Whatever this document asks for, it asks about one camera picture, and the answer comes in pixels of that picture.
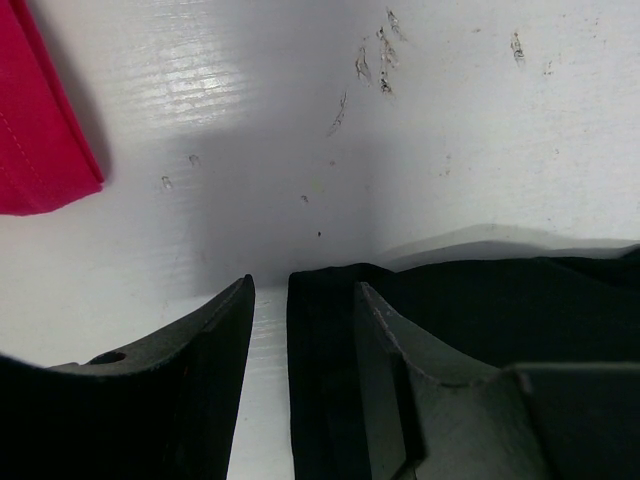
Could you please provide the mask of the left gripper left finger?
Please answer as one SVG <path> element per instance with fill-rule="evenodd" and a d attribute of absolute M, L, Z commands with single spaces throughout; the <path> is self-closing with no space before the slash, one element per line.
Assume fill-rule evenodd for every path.
<path fill-rule="evenodd" d="M 244 276 L 194 312 L 85 364 L 1 359 L 5 479 L 223 479 L 255 286 Z"/>

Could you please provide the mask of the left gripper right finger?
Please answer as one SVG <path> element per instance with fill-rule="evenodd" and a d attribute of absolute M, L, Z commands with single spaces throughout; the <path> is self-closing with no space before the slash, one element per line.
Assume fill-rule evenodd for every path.
<path fill-rule="evenodd" d="M 367 283 L 354 336 L 375 479 L 635 479 L 636 362 L 484 363 Z"/>

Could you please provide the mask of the black t-shirt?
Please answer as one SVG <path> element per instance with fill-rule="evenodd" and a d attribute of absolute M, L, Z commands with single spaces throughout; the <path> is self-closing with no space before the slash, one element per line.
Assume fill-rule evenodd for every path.
<path fill-rule="evenodd" d="M 453 348 L 503 368 L 518 362 L 639 366 L 639 254 L 370 264 L 297 272 L 287 298 L 291 448 L 298 479 L 370 472 L 354 336 L 355 293 L 369 284 Z"/>

